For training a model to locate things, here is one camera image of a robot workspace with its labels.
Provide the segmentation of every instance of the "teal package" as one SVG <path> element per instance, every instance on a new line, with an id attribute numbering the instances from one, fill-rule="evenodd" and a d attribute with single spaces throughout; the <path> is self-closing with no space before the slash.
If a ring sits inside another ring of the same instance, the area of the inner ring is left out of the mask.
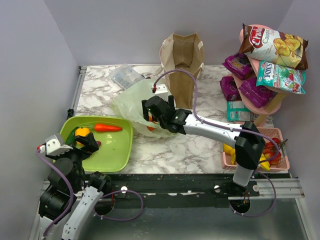
<path id="1" fill-rule="evenodd" d="M 257 115 L 246 108 L 242 101 L 227 101 L 226 119 L 228 121 L 253 121 L 255 117 Z"/>
<path id="2" fill-rule="evenodd" d="M 305 71 L 261 61 L 256 85 L 273 87 L 294 94 L 305 94 L 302 88 L 305 81 Z"/>

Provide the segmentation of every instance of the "brown chip bag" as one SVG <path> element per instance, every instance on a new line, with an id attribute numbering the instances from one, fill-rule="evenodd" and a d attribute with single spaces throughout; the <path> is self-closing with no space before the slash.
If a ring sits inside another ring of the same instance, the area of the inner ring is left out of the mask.
<path id="1" fill-rule="evenodd" d="M 243 24 L 243 41 L 239 53 L 298 70 L 306 70 L 305 48 L 308 41 L 281 31 Z"/>

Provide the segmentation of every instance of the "basket of fruit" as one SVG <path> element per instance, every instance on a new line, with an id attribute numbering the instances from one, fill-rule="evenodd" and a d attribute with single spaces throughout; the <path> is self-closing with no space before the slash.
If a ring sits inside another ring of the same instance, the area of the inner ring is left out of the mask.
<path id="1" fill-rule="evenodd" d="M 268 127 L 258 127 L 258 130 L 263 135 L 266 135 L 272 138 L 279 147 L 279 154 L 278 156 L 270 162 L 263 162 L 259 164 L 258 171 L 263 172 L 272 172 L 277 173 L 283 170 L 288 170 L 290 168 L 288 157 L 286 155 L 286 151 L 284 150 L 284 145 L 287 142 L 287 139 L 284 140 L 281 134 L 280 129 L 278 128 L 268 128 Z M 276 150 L 274 145 L 269 142 L 267 139 L 265 140 L 265 147 L 263 153 L 261 155 L 260 160 L 265 160 L 271 158 Z M 222 147 L 222 168 L 223 169 L 236 169 L 237 162 L 236 162 L 236 151 L 234 148 L 223 144 Z"/>

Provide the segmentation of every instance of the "plastic basket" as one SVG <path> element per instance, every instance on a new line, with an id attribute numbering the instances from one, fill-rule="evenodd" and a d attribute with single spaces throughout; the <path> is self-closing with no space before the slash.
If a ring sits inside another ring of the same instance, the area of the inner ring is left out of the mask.
<path id="1" fill-rule="evenodd" d="M 281 131 L 279 128 L 269 128 L 269 127 L 258 127 L 258 130 L 260 131 L 260 133 L 262 133 L 263 135 L 266 135 L 268 137 L 271 138 L 278 138 L 281 141 L 283 141 L 283 137 L 281 134 Z M 285 147 L 283 147 L 283 151 L 280 149 L 282 158 L 279 160 L 277 165 L 271 165 L 270 166 L 270 171 L 269 173 L 277 173 L 283 170 L 288 170 L 290 168 L 289 165 L 289 160 L 286 154 L 286 150 Z M 232 165 L 231 164 L 231 156 L 229 154 L 226 154 L 224 151 L 221 151 L 222 154 L 222 168 L 223 169 L 233 169 L 235 170 L 237 165 Z M 257 169 L 260 172 L 265 172 L 264 169 L 262 169 L 261 167 L 258 167 Z"/>

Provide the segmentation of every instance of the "translucent green plastic bag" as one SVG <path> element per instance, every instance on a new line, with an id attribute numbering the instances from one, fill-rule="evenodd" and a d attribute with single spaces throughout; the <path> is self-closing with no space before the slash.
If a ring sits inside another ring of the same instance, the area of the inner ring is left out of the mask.
<path id="1" fill-rule="evenodd" d="M 174 134 L 161 128 L 159 123 L 146 121 L 143 117 L 141 101 L 148 100 L 154 96 L 152 93 L 152 85 L 155 81 L 155 78 L 151 78 L 137 82 L 114 97 L 111 108 L 118 117 L 129 120 L 135 130 L 147 137 L 172 137 Z"/>

